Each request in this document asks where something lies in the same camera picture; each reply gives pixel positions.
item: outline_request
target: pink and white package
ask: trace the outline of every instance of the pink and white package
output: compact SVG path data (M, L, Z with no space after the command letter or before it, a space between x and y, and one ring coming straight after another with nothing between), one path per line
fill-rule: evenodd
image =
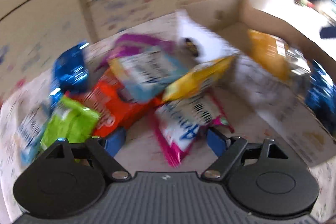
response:
M104 56L96 71L103 67L107 68L110 59L140 54L152 46L159 46L160 49L169 54L172 54L175 50L174 41L161 40L147 34L126 33L115 41L114 48Z
M208 126L217 123L222 115L209 94L197 95L188 99L176 100L160 106L153 115L151 122L162 152L169 165L177 167L189 153L192 144L199 133ZM232 127L226 120L226 126Z

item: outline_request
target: cardboard box wall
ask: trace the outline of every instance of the cardboard box wall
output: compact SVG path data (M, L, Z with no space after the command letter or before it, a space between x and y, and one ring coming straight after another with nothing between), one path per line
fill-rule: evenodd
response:
M317 60L335 79L333 59L287 22L252 8L248 0L181 0L178 7L180 36L194 38L198 62L242 53L222 85L250 105L309 167L336 155L334 139L306 105L287 85L248 57L251 43L247 30L284 39L302 50L307 59Z
M0 0L0 103L66 49L171 13L177 0Z

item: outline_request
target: orange snack bag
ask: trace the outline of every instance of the orange snack bag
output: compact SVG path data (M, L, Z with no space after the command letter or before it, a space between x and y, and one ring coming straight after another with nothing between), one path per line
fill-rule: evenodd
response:
M70 97L101 114L93 132L93 135L100 137L106 137L117 127L127 130L150 109L161 103L159 97L145 104L135 102L110 69L104 73L91 92Z

